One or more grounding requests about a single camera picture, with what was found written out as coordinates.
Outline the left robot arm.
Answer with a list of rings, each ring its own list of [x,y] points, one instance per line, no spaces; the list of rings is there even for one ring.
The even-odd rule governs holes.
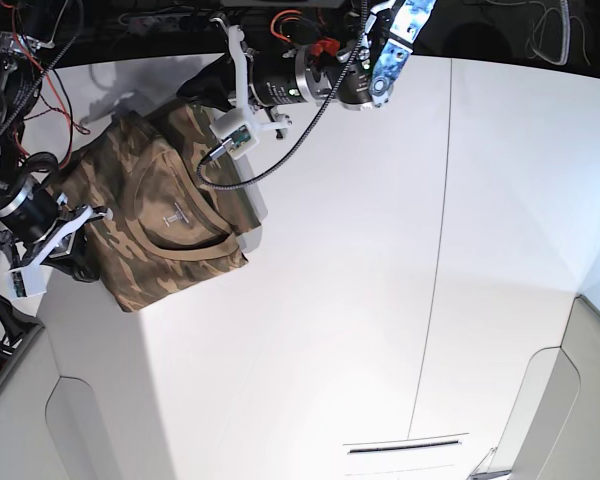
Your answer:
[[[431,1],[369,1],[323,10],[286,8],[269,23],[270,46],[254,49],[223,13],[211,22],[227,51],[187,80],[179,99],[222,112],[216,135],[244,118],[249,130],[284,137],[292,122],[279,107],[330,100],[353,110],[384,106],[429,20]]]

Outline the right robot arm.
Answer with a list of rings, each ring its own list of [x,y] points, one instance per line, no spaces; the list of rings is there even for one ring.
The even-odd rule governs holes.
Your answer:
[[[54,110],[69,132],[86,131],[75,121],[56,70],[84,24],[81,1],[0,1],[0,250],[17,280],[37,266],[82,283],[100,277],[86,226],[109,211],[70,200],[62,187],[79,159],[71,149],[57,157],[30,153],[22,144],[45,87],[55,95]]]

